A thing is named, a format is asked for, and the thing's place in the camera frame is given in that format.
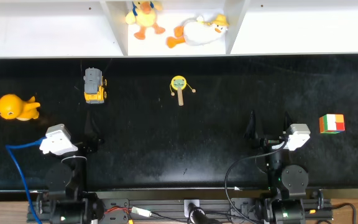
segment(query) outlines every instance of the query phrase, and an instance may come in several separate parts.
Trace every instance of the black table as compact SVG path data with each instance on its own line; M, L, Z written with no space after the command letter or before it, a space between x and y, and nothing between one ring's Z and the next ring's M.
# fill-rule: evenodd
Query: black table
M88 67L108 79L104 105L85 103ZM175 75L197 90L184 90L182 107L170 95ZM222 187L235 160L259 153L243 139L252 109L265 133L282 131L285 111L309 126L291 159L308 169L310 187L358 188L358 55L0 60L0 97L8 93L34 95L41 108L38 120L0 118L0 190L23 189L5 144L35 141L59 123L80 138L88 113L105 139L88 157L89 190ZM344 133L319 133L327 113L344 114ZM45 189L59 160L37 147L14 154L29 187ZM229 185L266 189L267 176L249 161Z

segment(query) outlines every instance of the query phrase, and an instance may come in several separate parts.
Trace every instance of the yellow and gray toy truck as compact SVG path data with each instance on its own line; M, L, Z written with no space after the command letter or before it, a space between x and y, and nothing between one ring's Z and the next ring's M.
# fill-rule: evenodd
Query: yellow and gray toy truck
M84 94L87 103L104 103L107 98L107 80L97 68L87 68L84 76Z

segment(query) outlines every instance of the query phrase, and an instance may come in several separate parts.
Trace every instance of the plush duck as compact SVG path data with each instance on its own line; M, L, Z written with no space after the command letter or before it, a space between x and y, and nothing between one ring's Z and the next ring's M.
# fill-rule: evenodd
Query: plush duck
M222 14L212 22L204 22L203 16L187 19L182 26L175 28L176 38L168 37L167 45L169 48L174 48L181 43L192 46L208 44L224 36L228 27L226 16Z
M125 21L132 25L136 22L140 26L140 31L135 33L134 36L139 40L146 38L145 33L148 27L153 27L156 34L162 34L165 29L159 27L156 23L157 14L155 10L162 10L162 5L159 2L153 1L134 1L132 2L132 11L128 13Z
M8 94L0 99L0 116L4 119L16 118L21 121L37 119L40 114L37 108L40 106L40 103L35 102L34 96L26 102L16 95Z

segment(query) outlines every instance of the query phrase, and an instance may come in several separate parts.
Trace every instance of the duck beak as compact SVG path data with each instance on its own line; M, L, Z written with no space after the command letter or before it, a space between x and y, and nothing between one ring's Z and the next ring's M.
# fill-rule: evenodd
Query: duck beak
M152 7L150 6L150 2L146 1L146 2L143 2L141 5L140 5L140 9L146 13L146 14L149 14L151 11L152 11Z

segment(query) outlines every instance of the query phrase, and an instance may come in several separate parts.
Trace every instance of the rubik's cube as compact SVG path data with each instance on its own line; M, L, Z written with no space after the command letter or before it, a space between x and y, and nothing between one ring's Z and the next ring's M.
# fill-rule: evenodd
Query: rubik's cube
M343 114L326 114L319 119L321 134L337 134L345 131Z

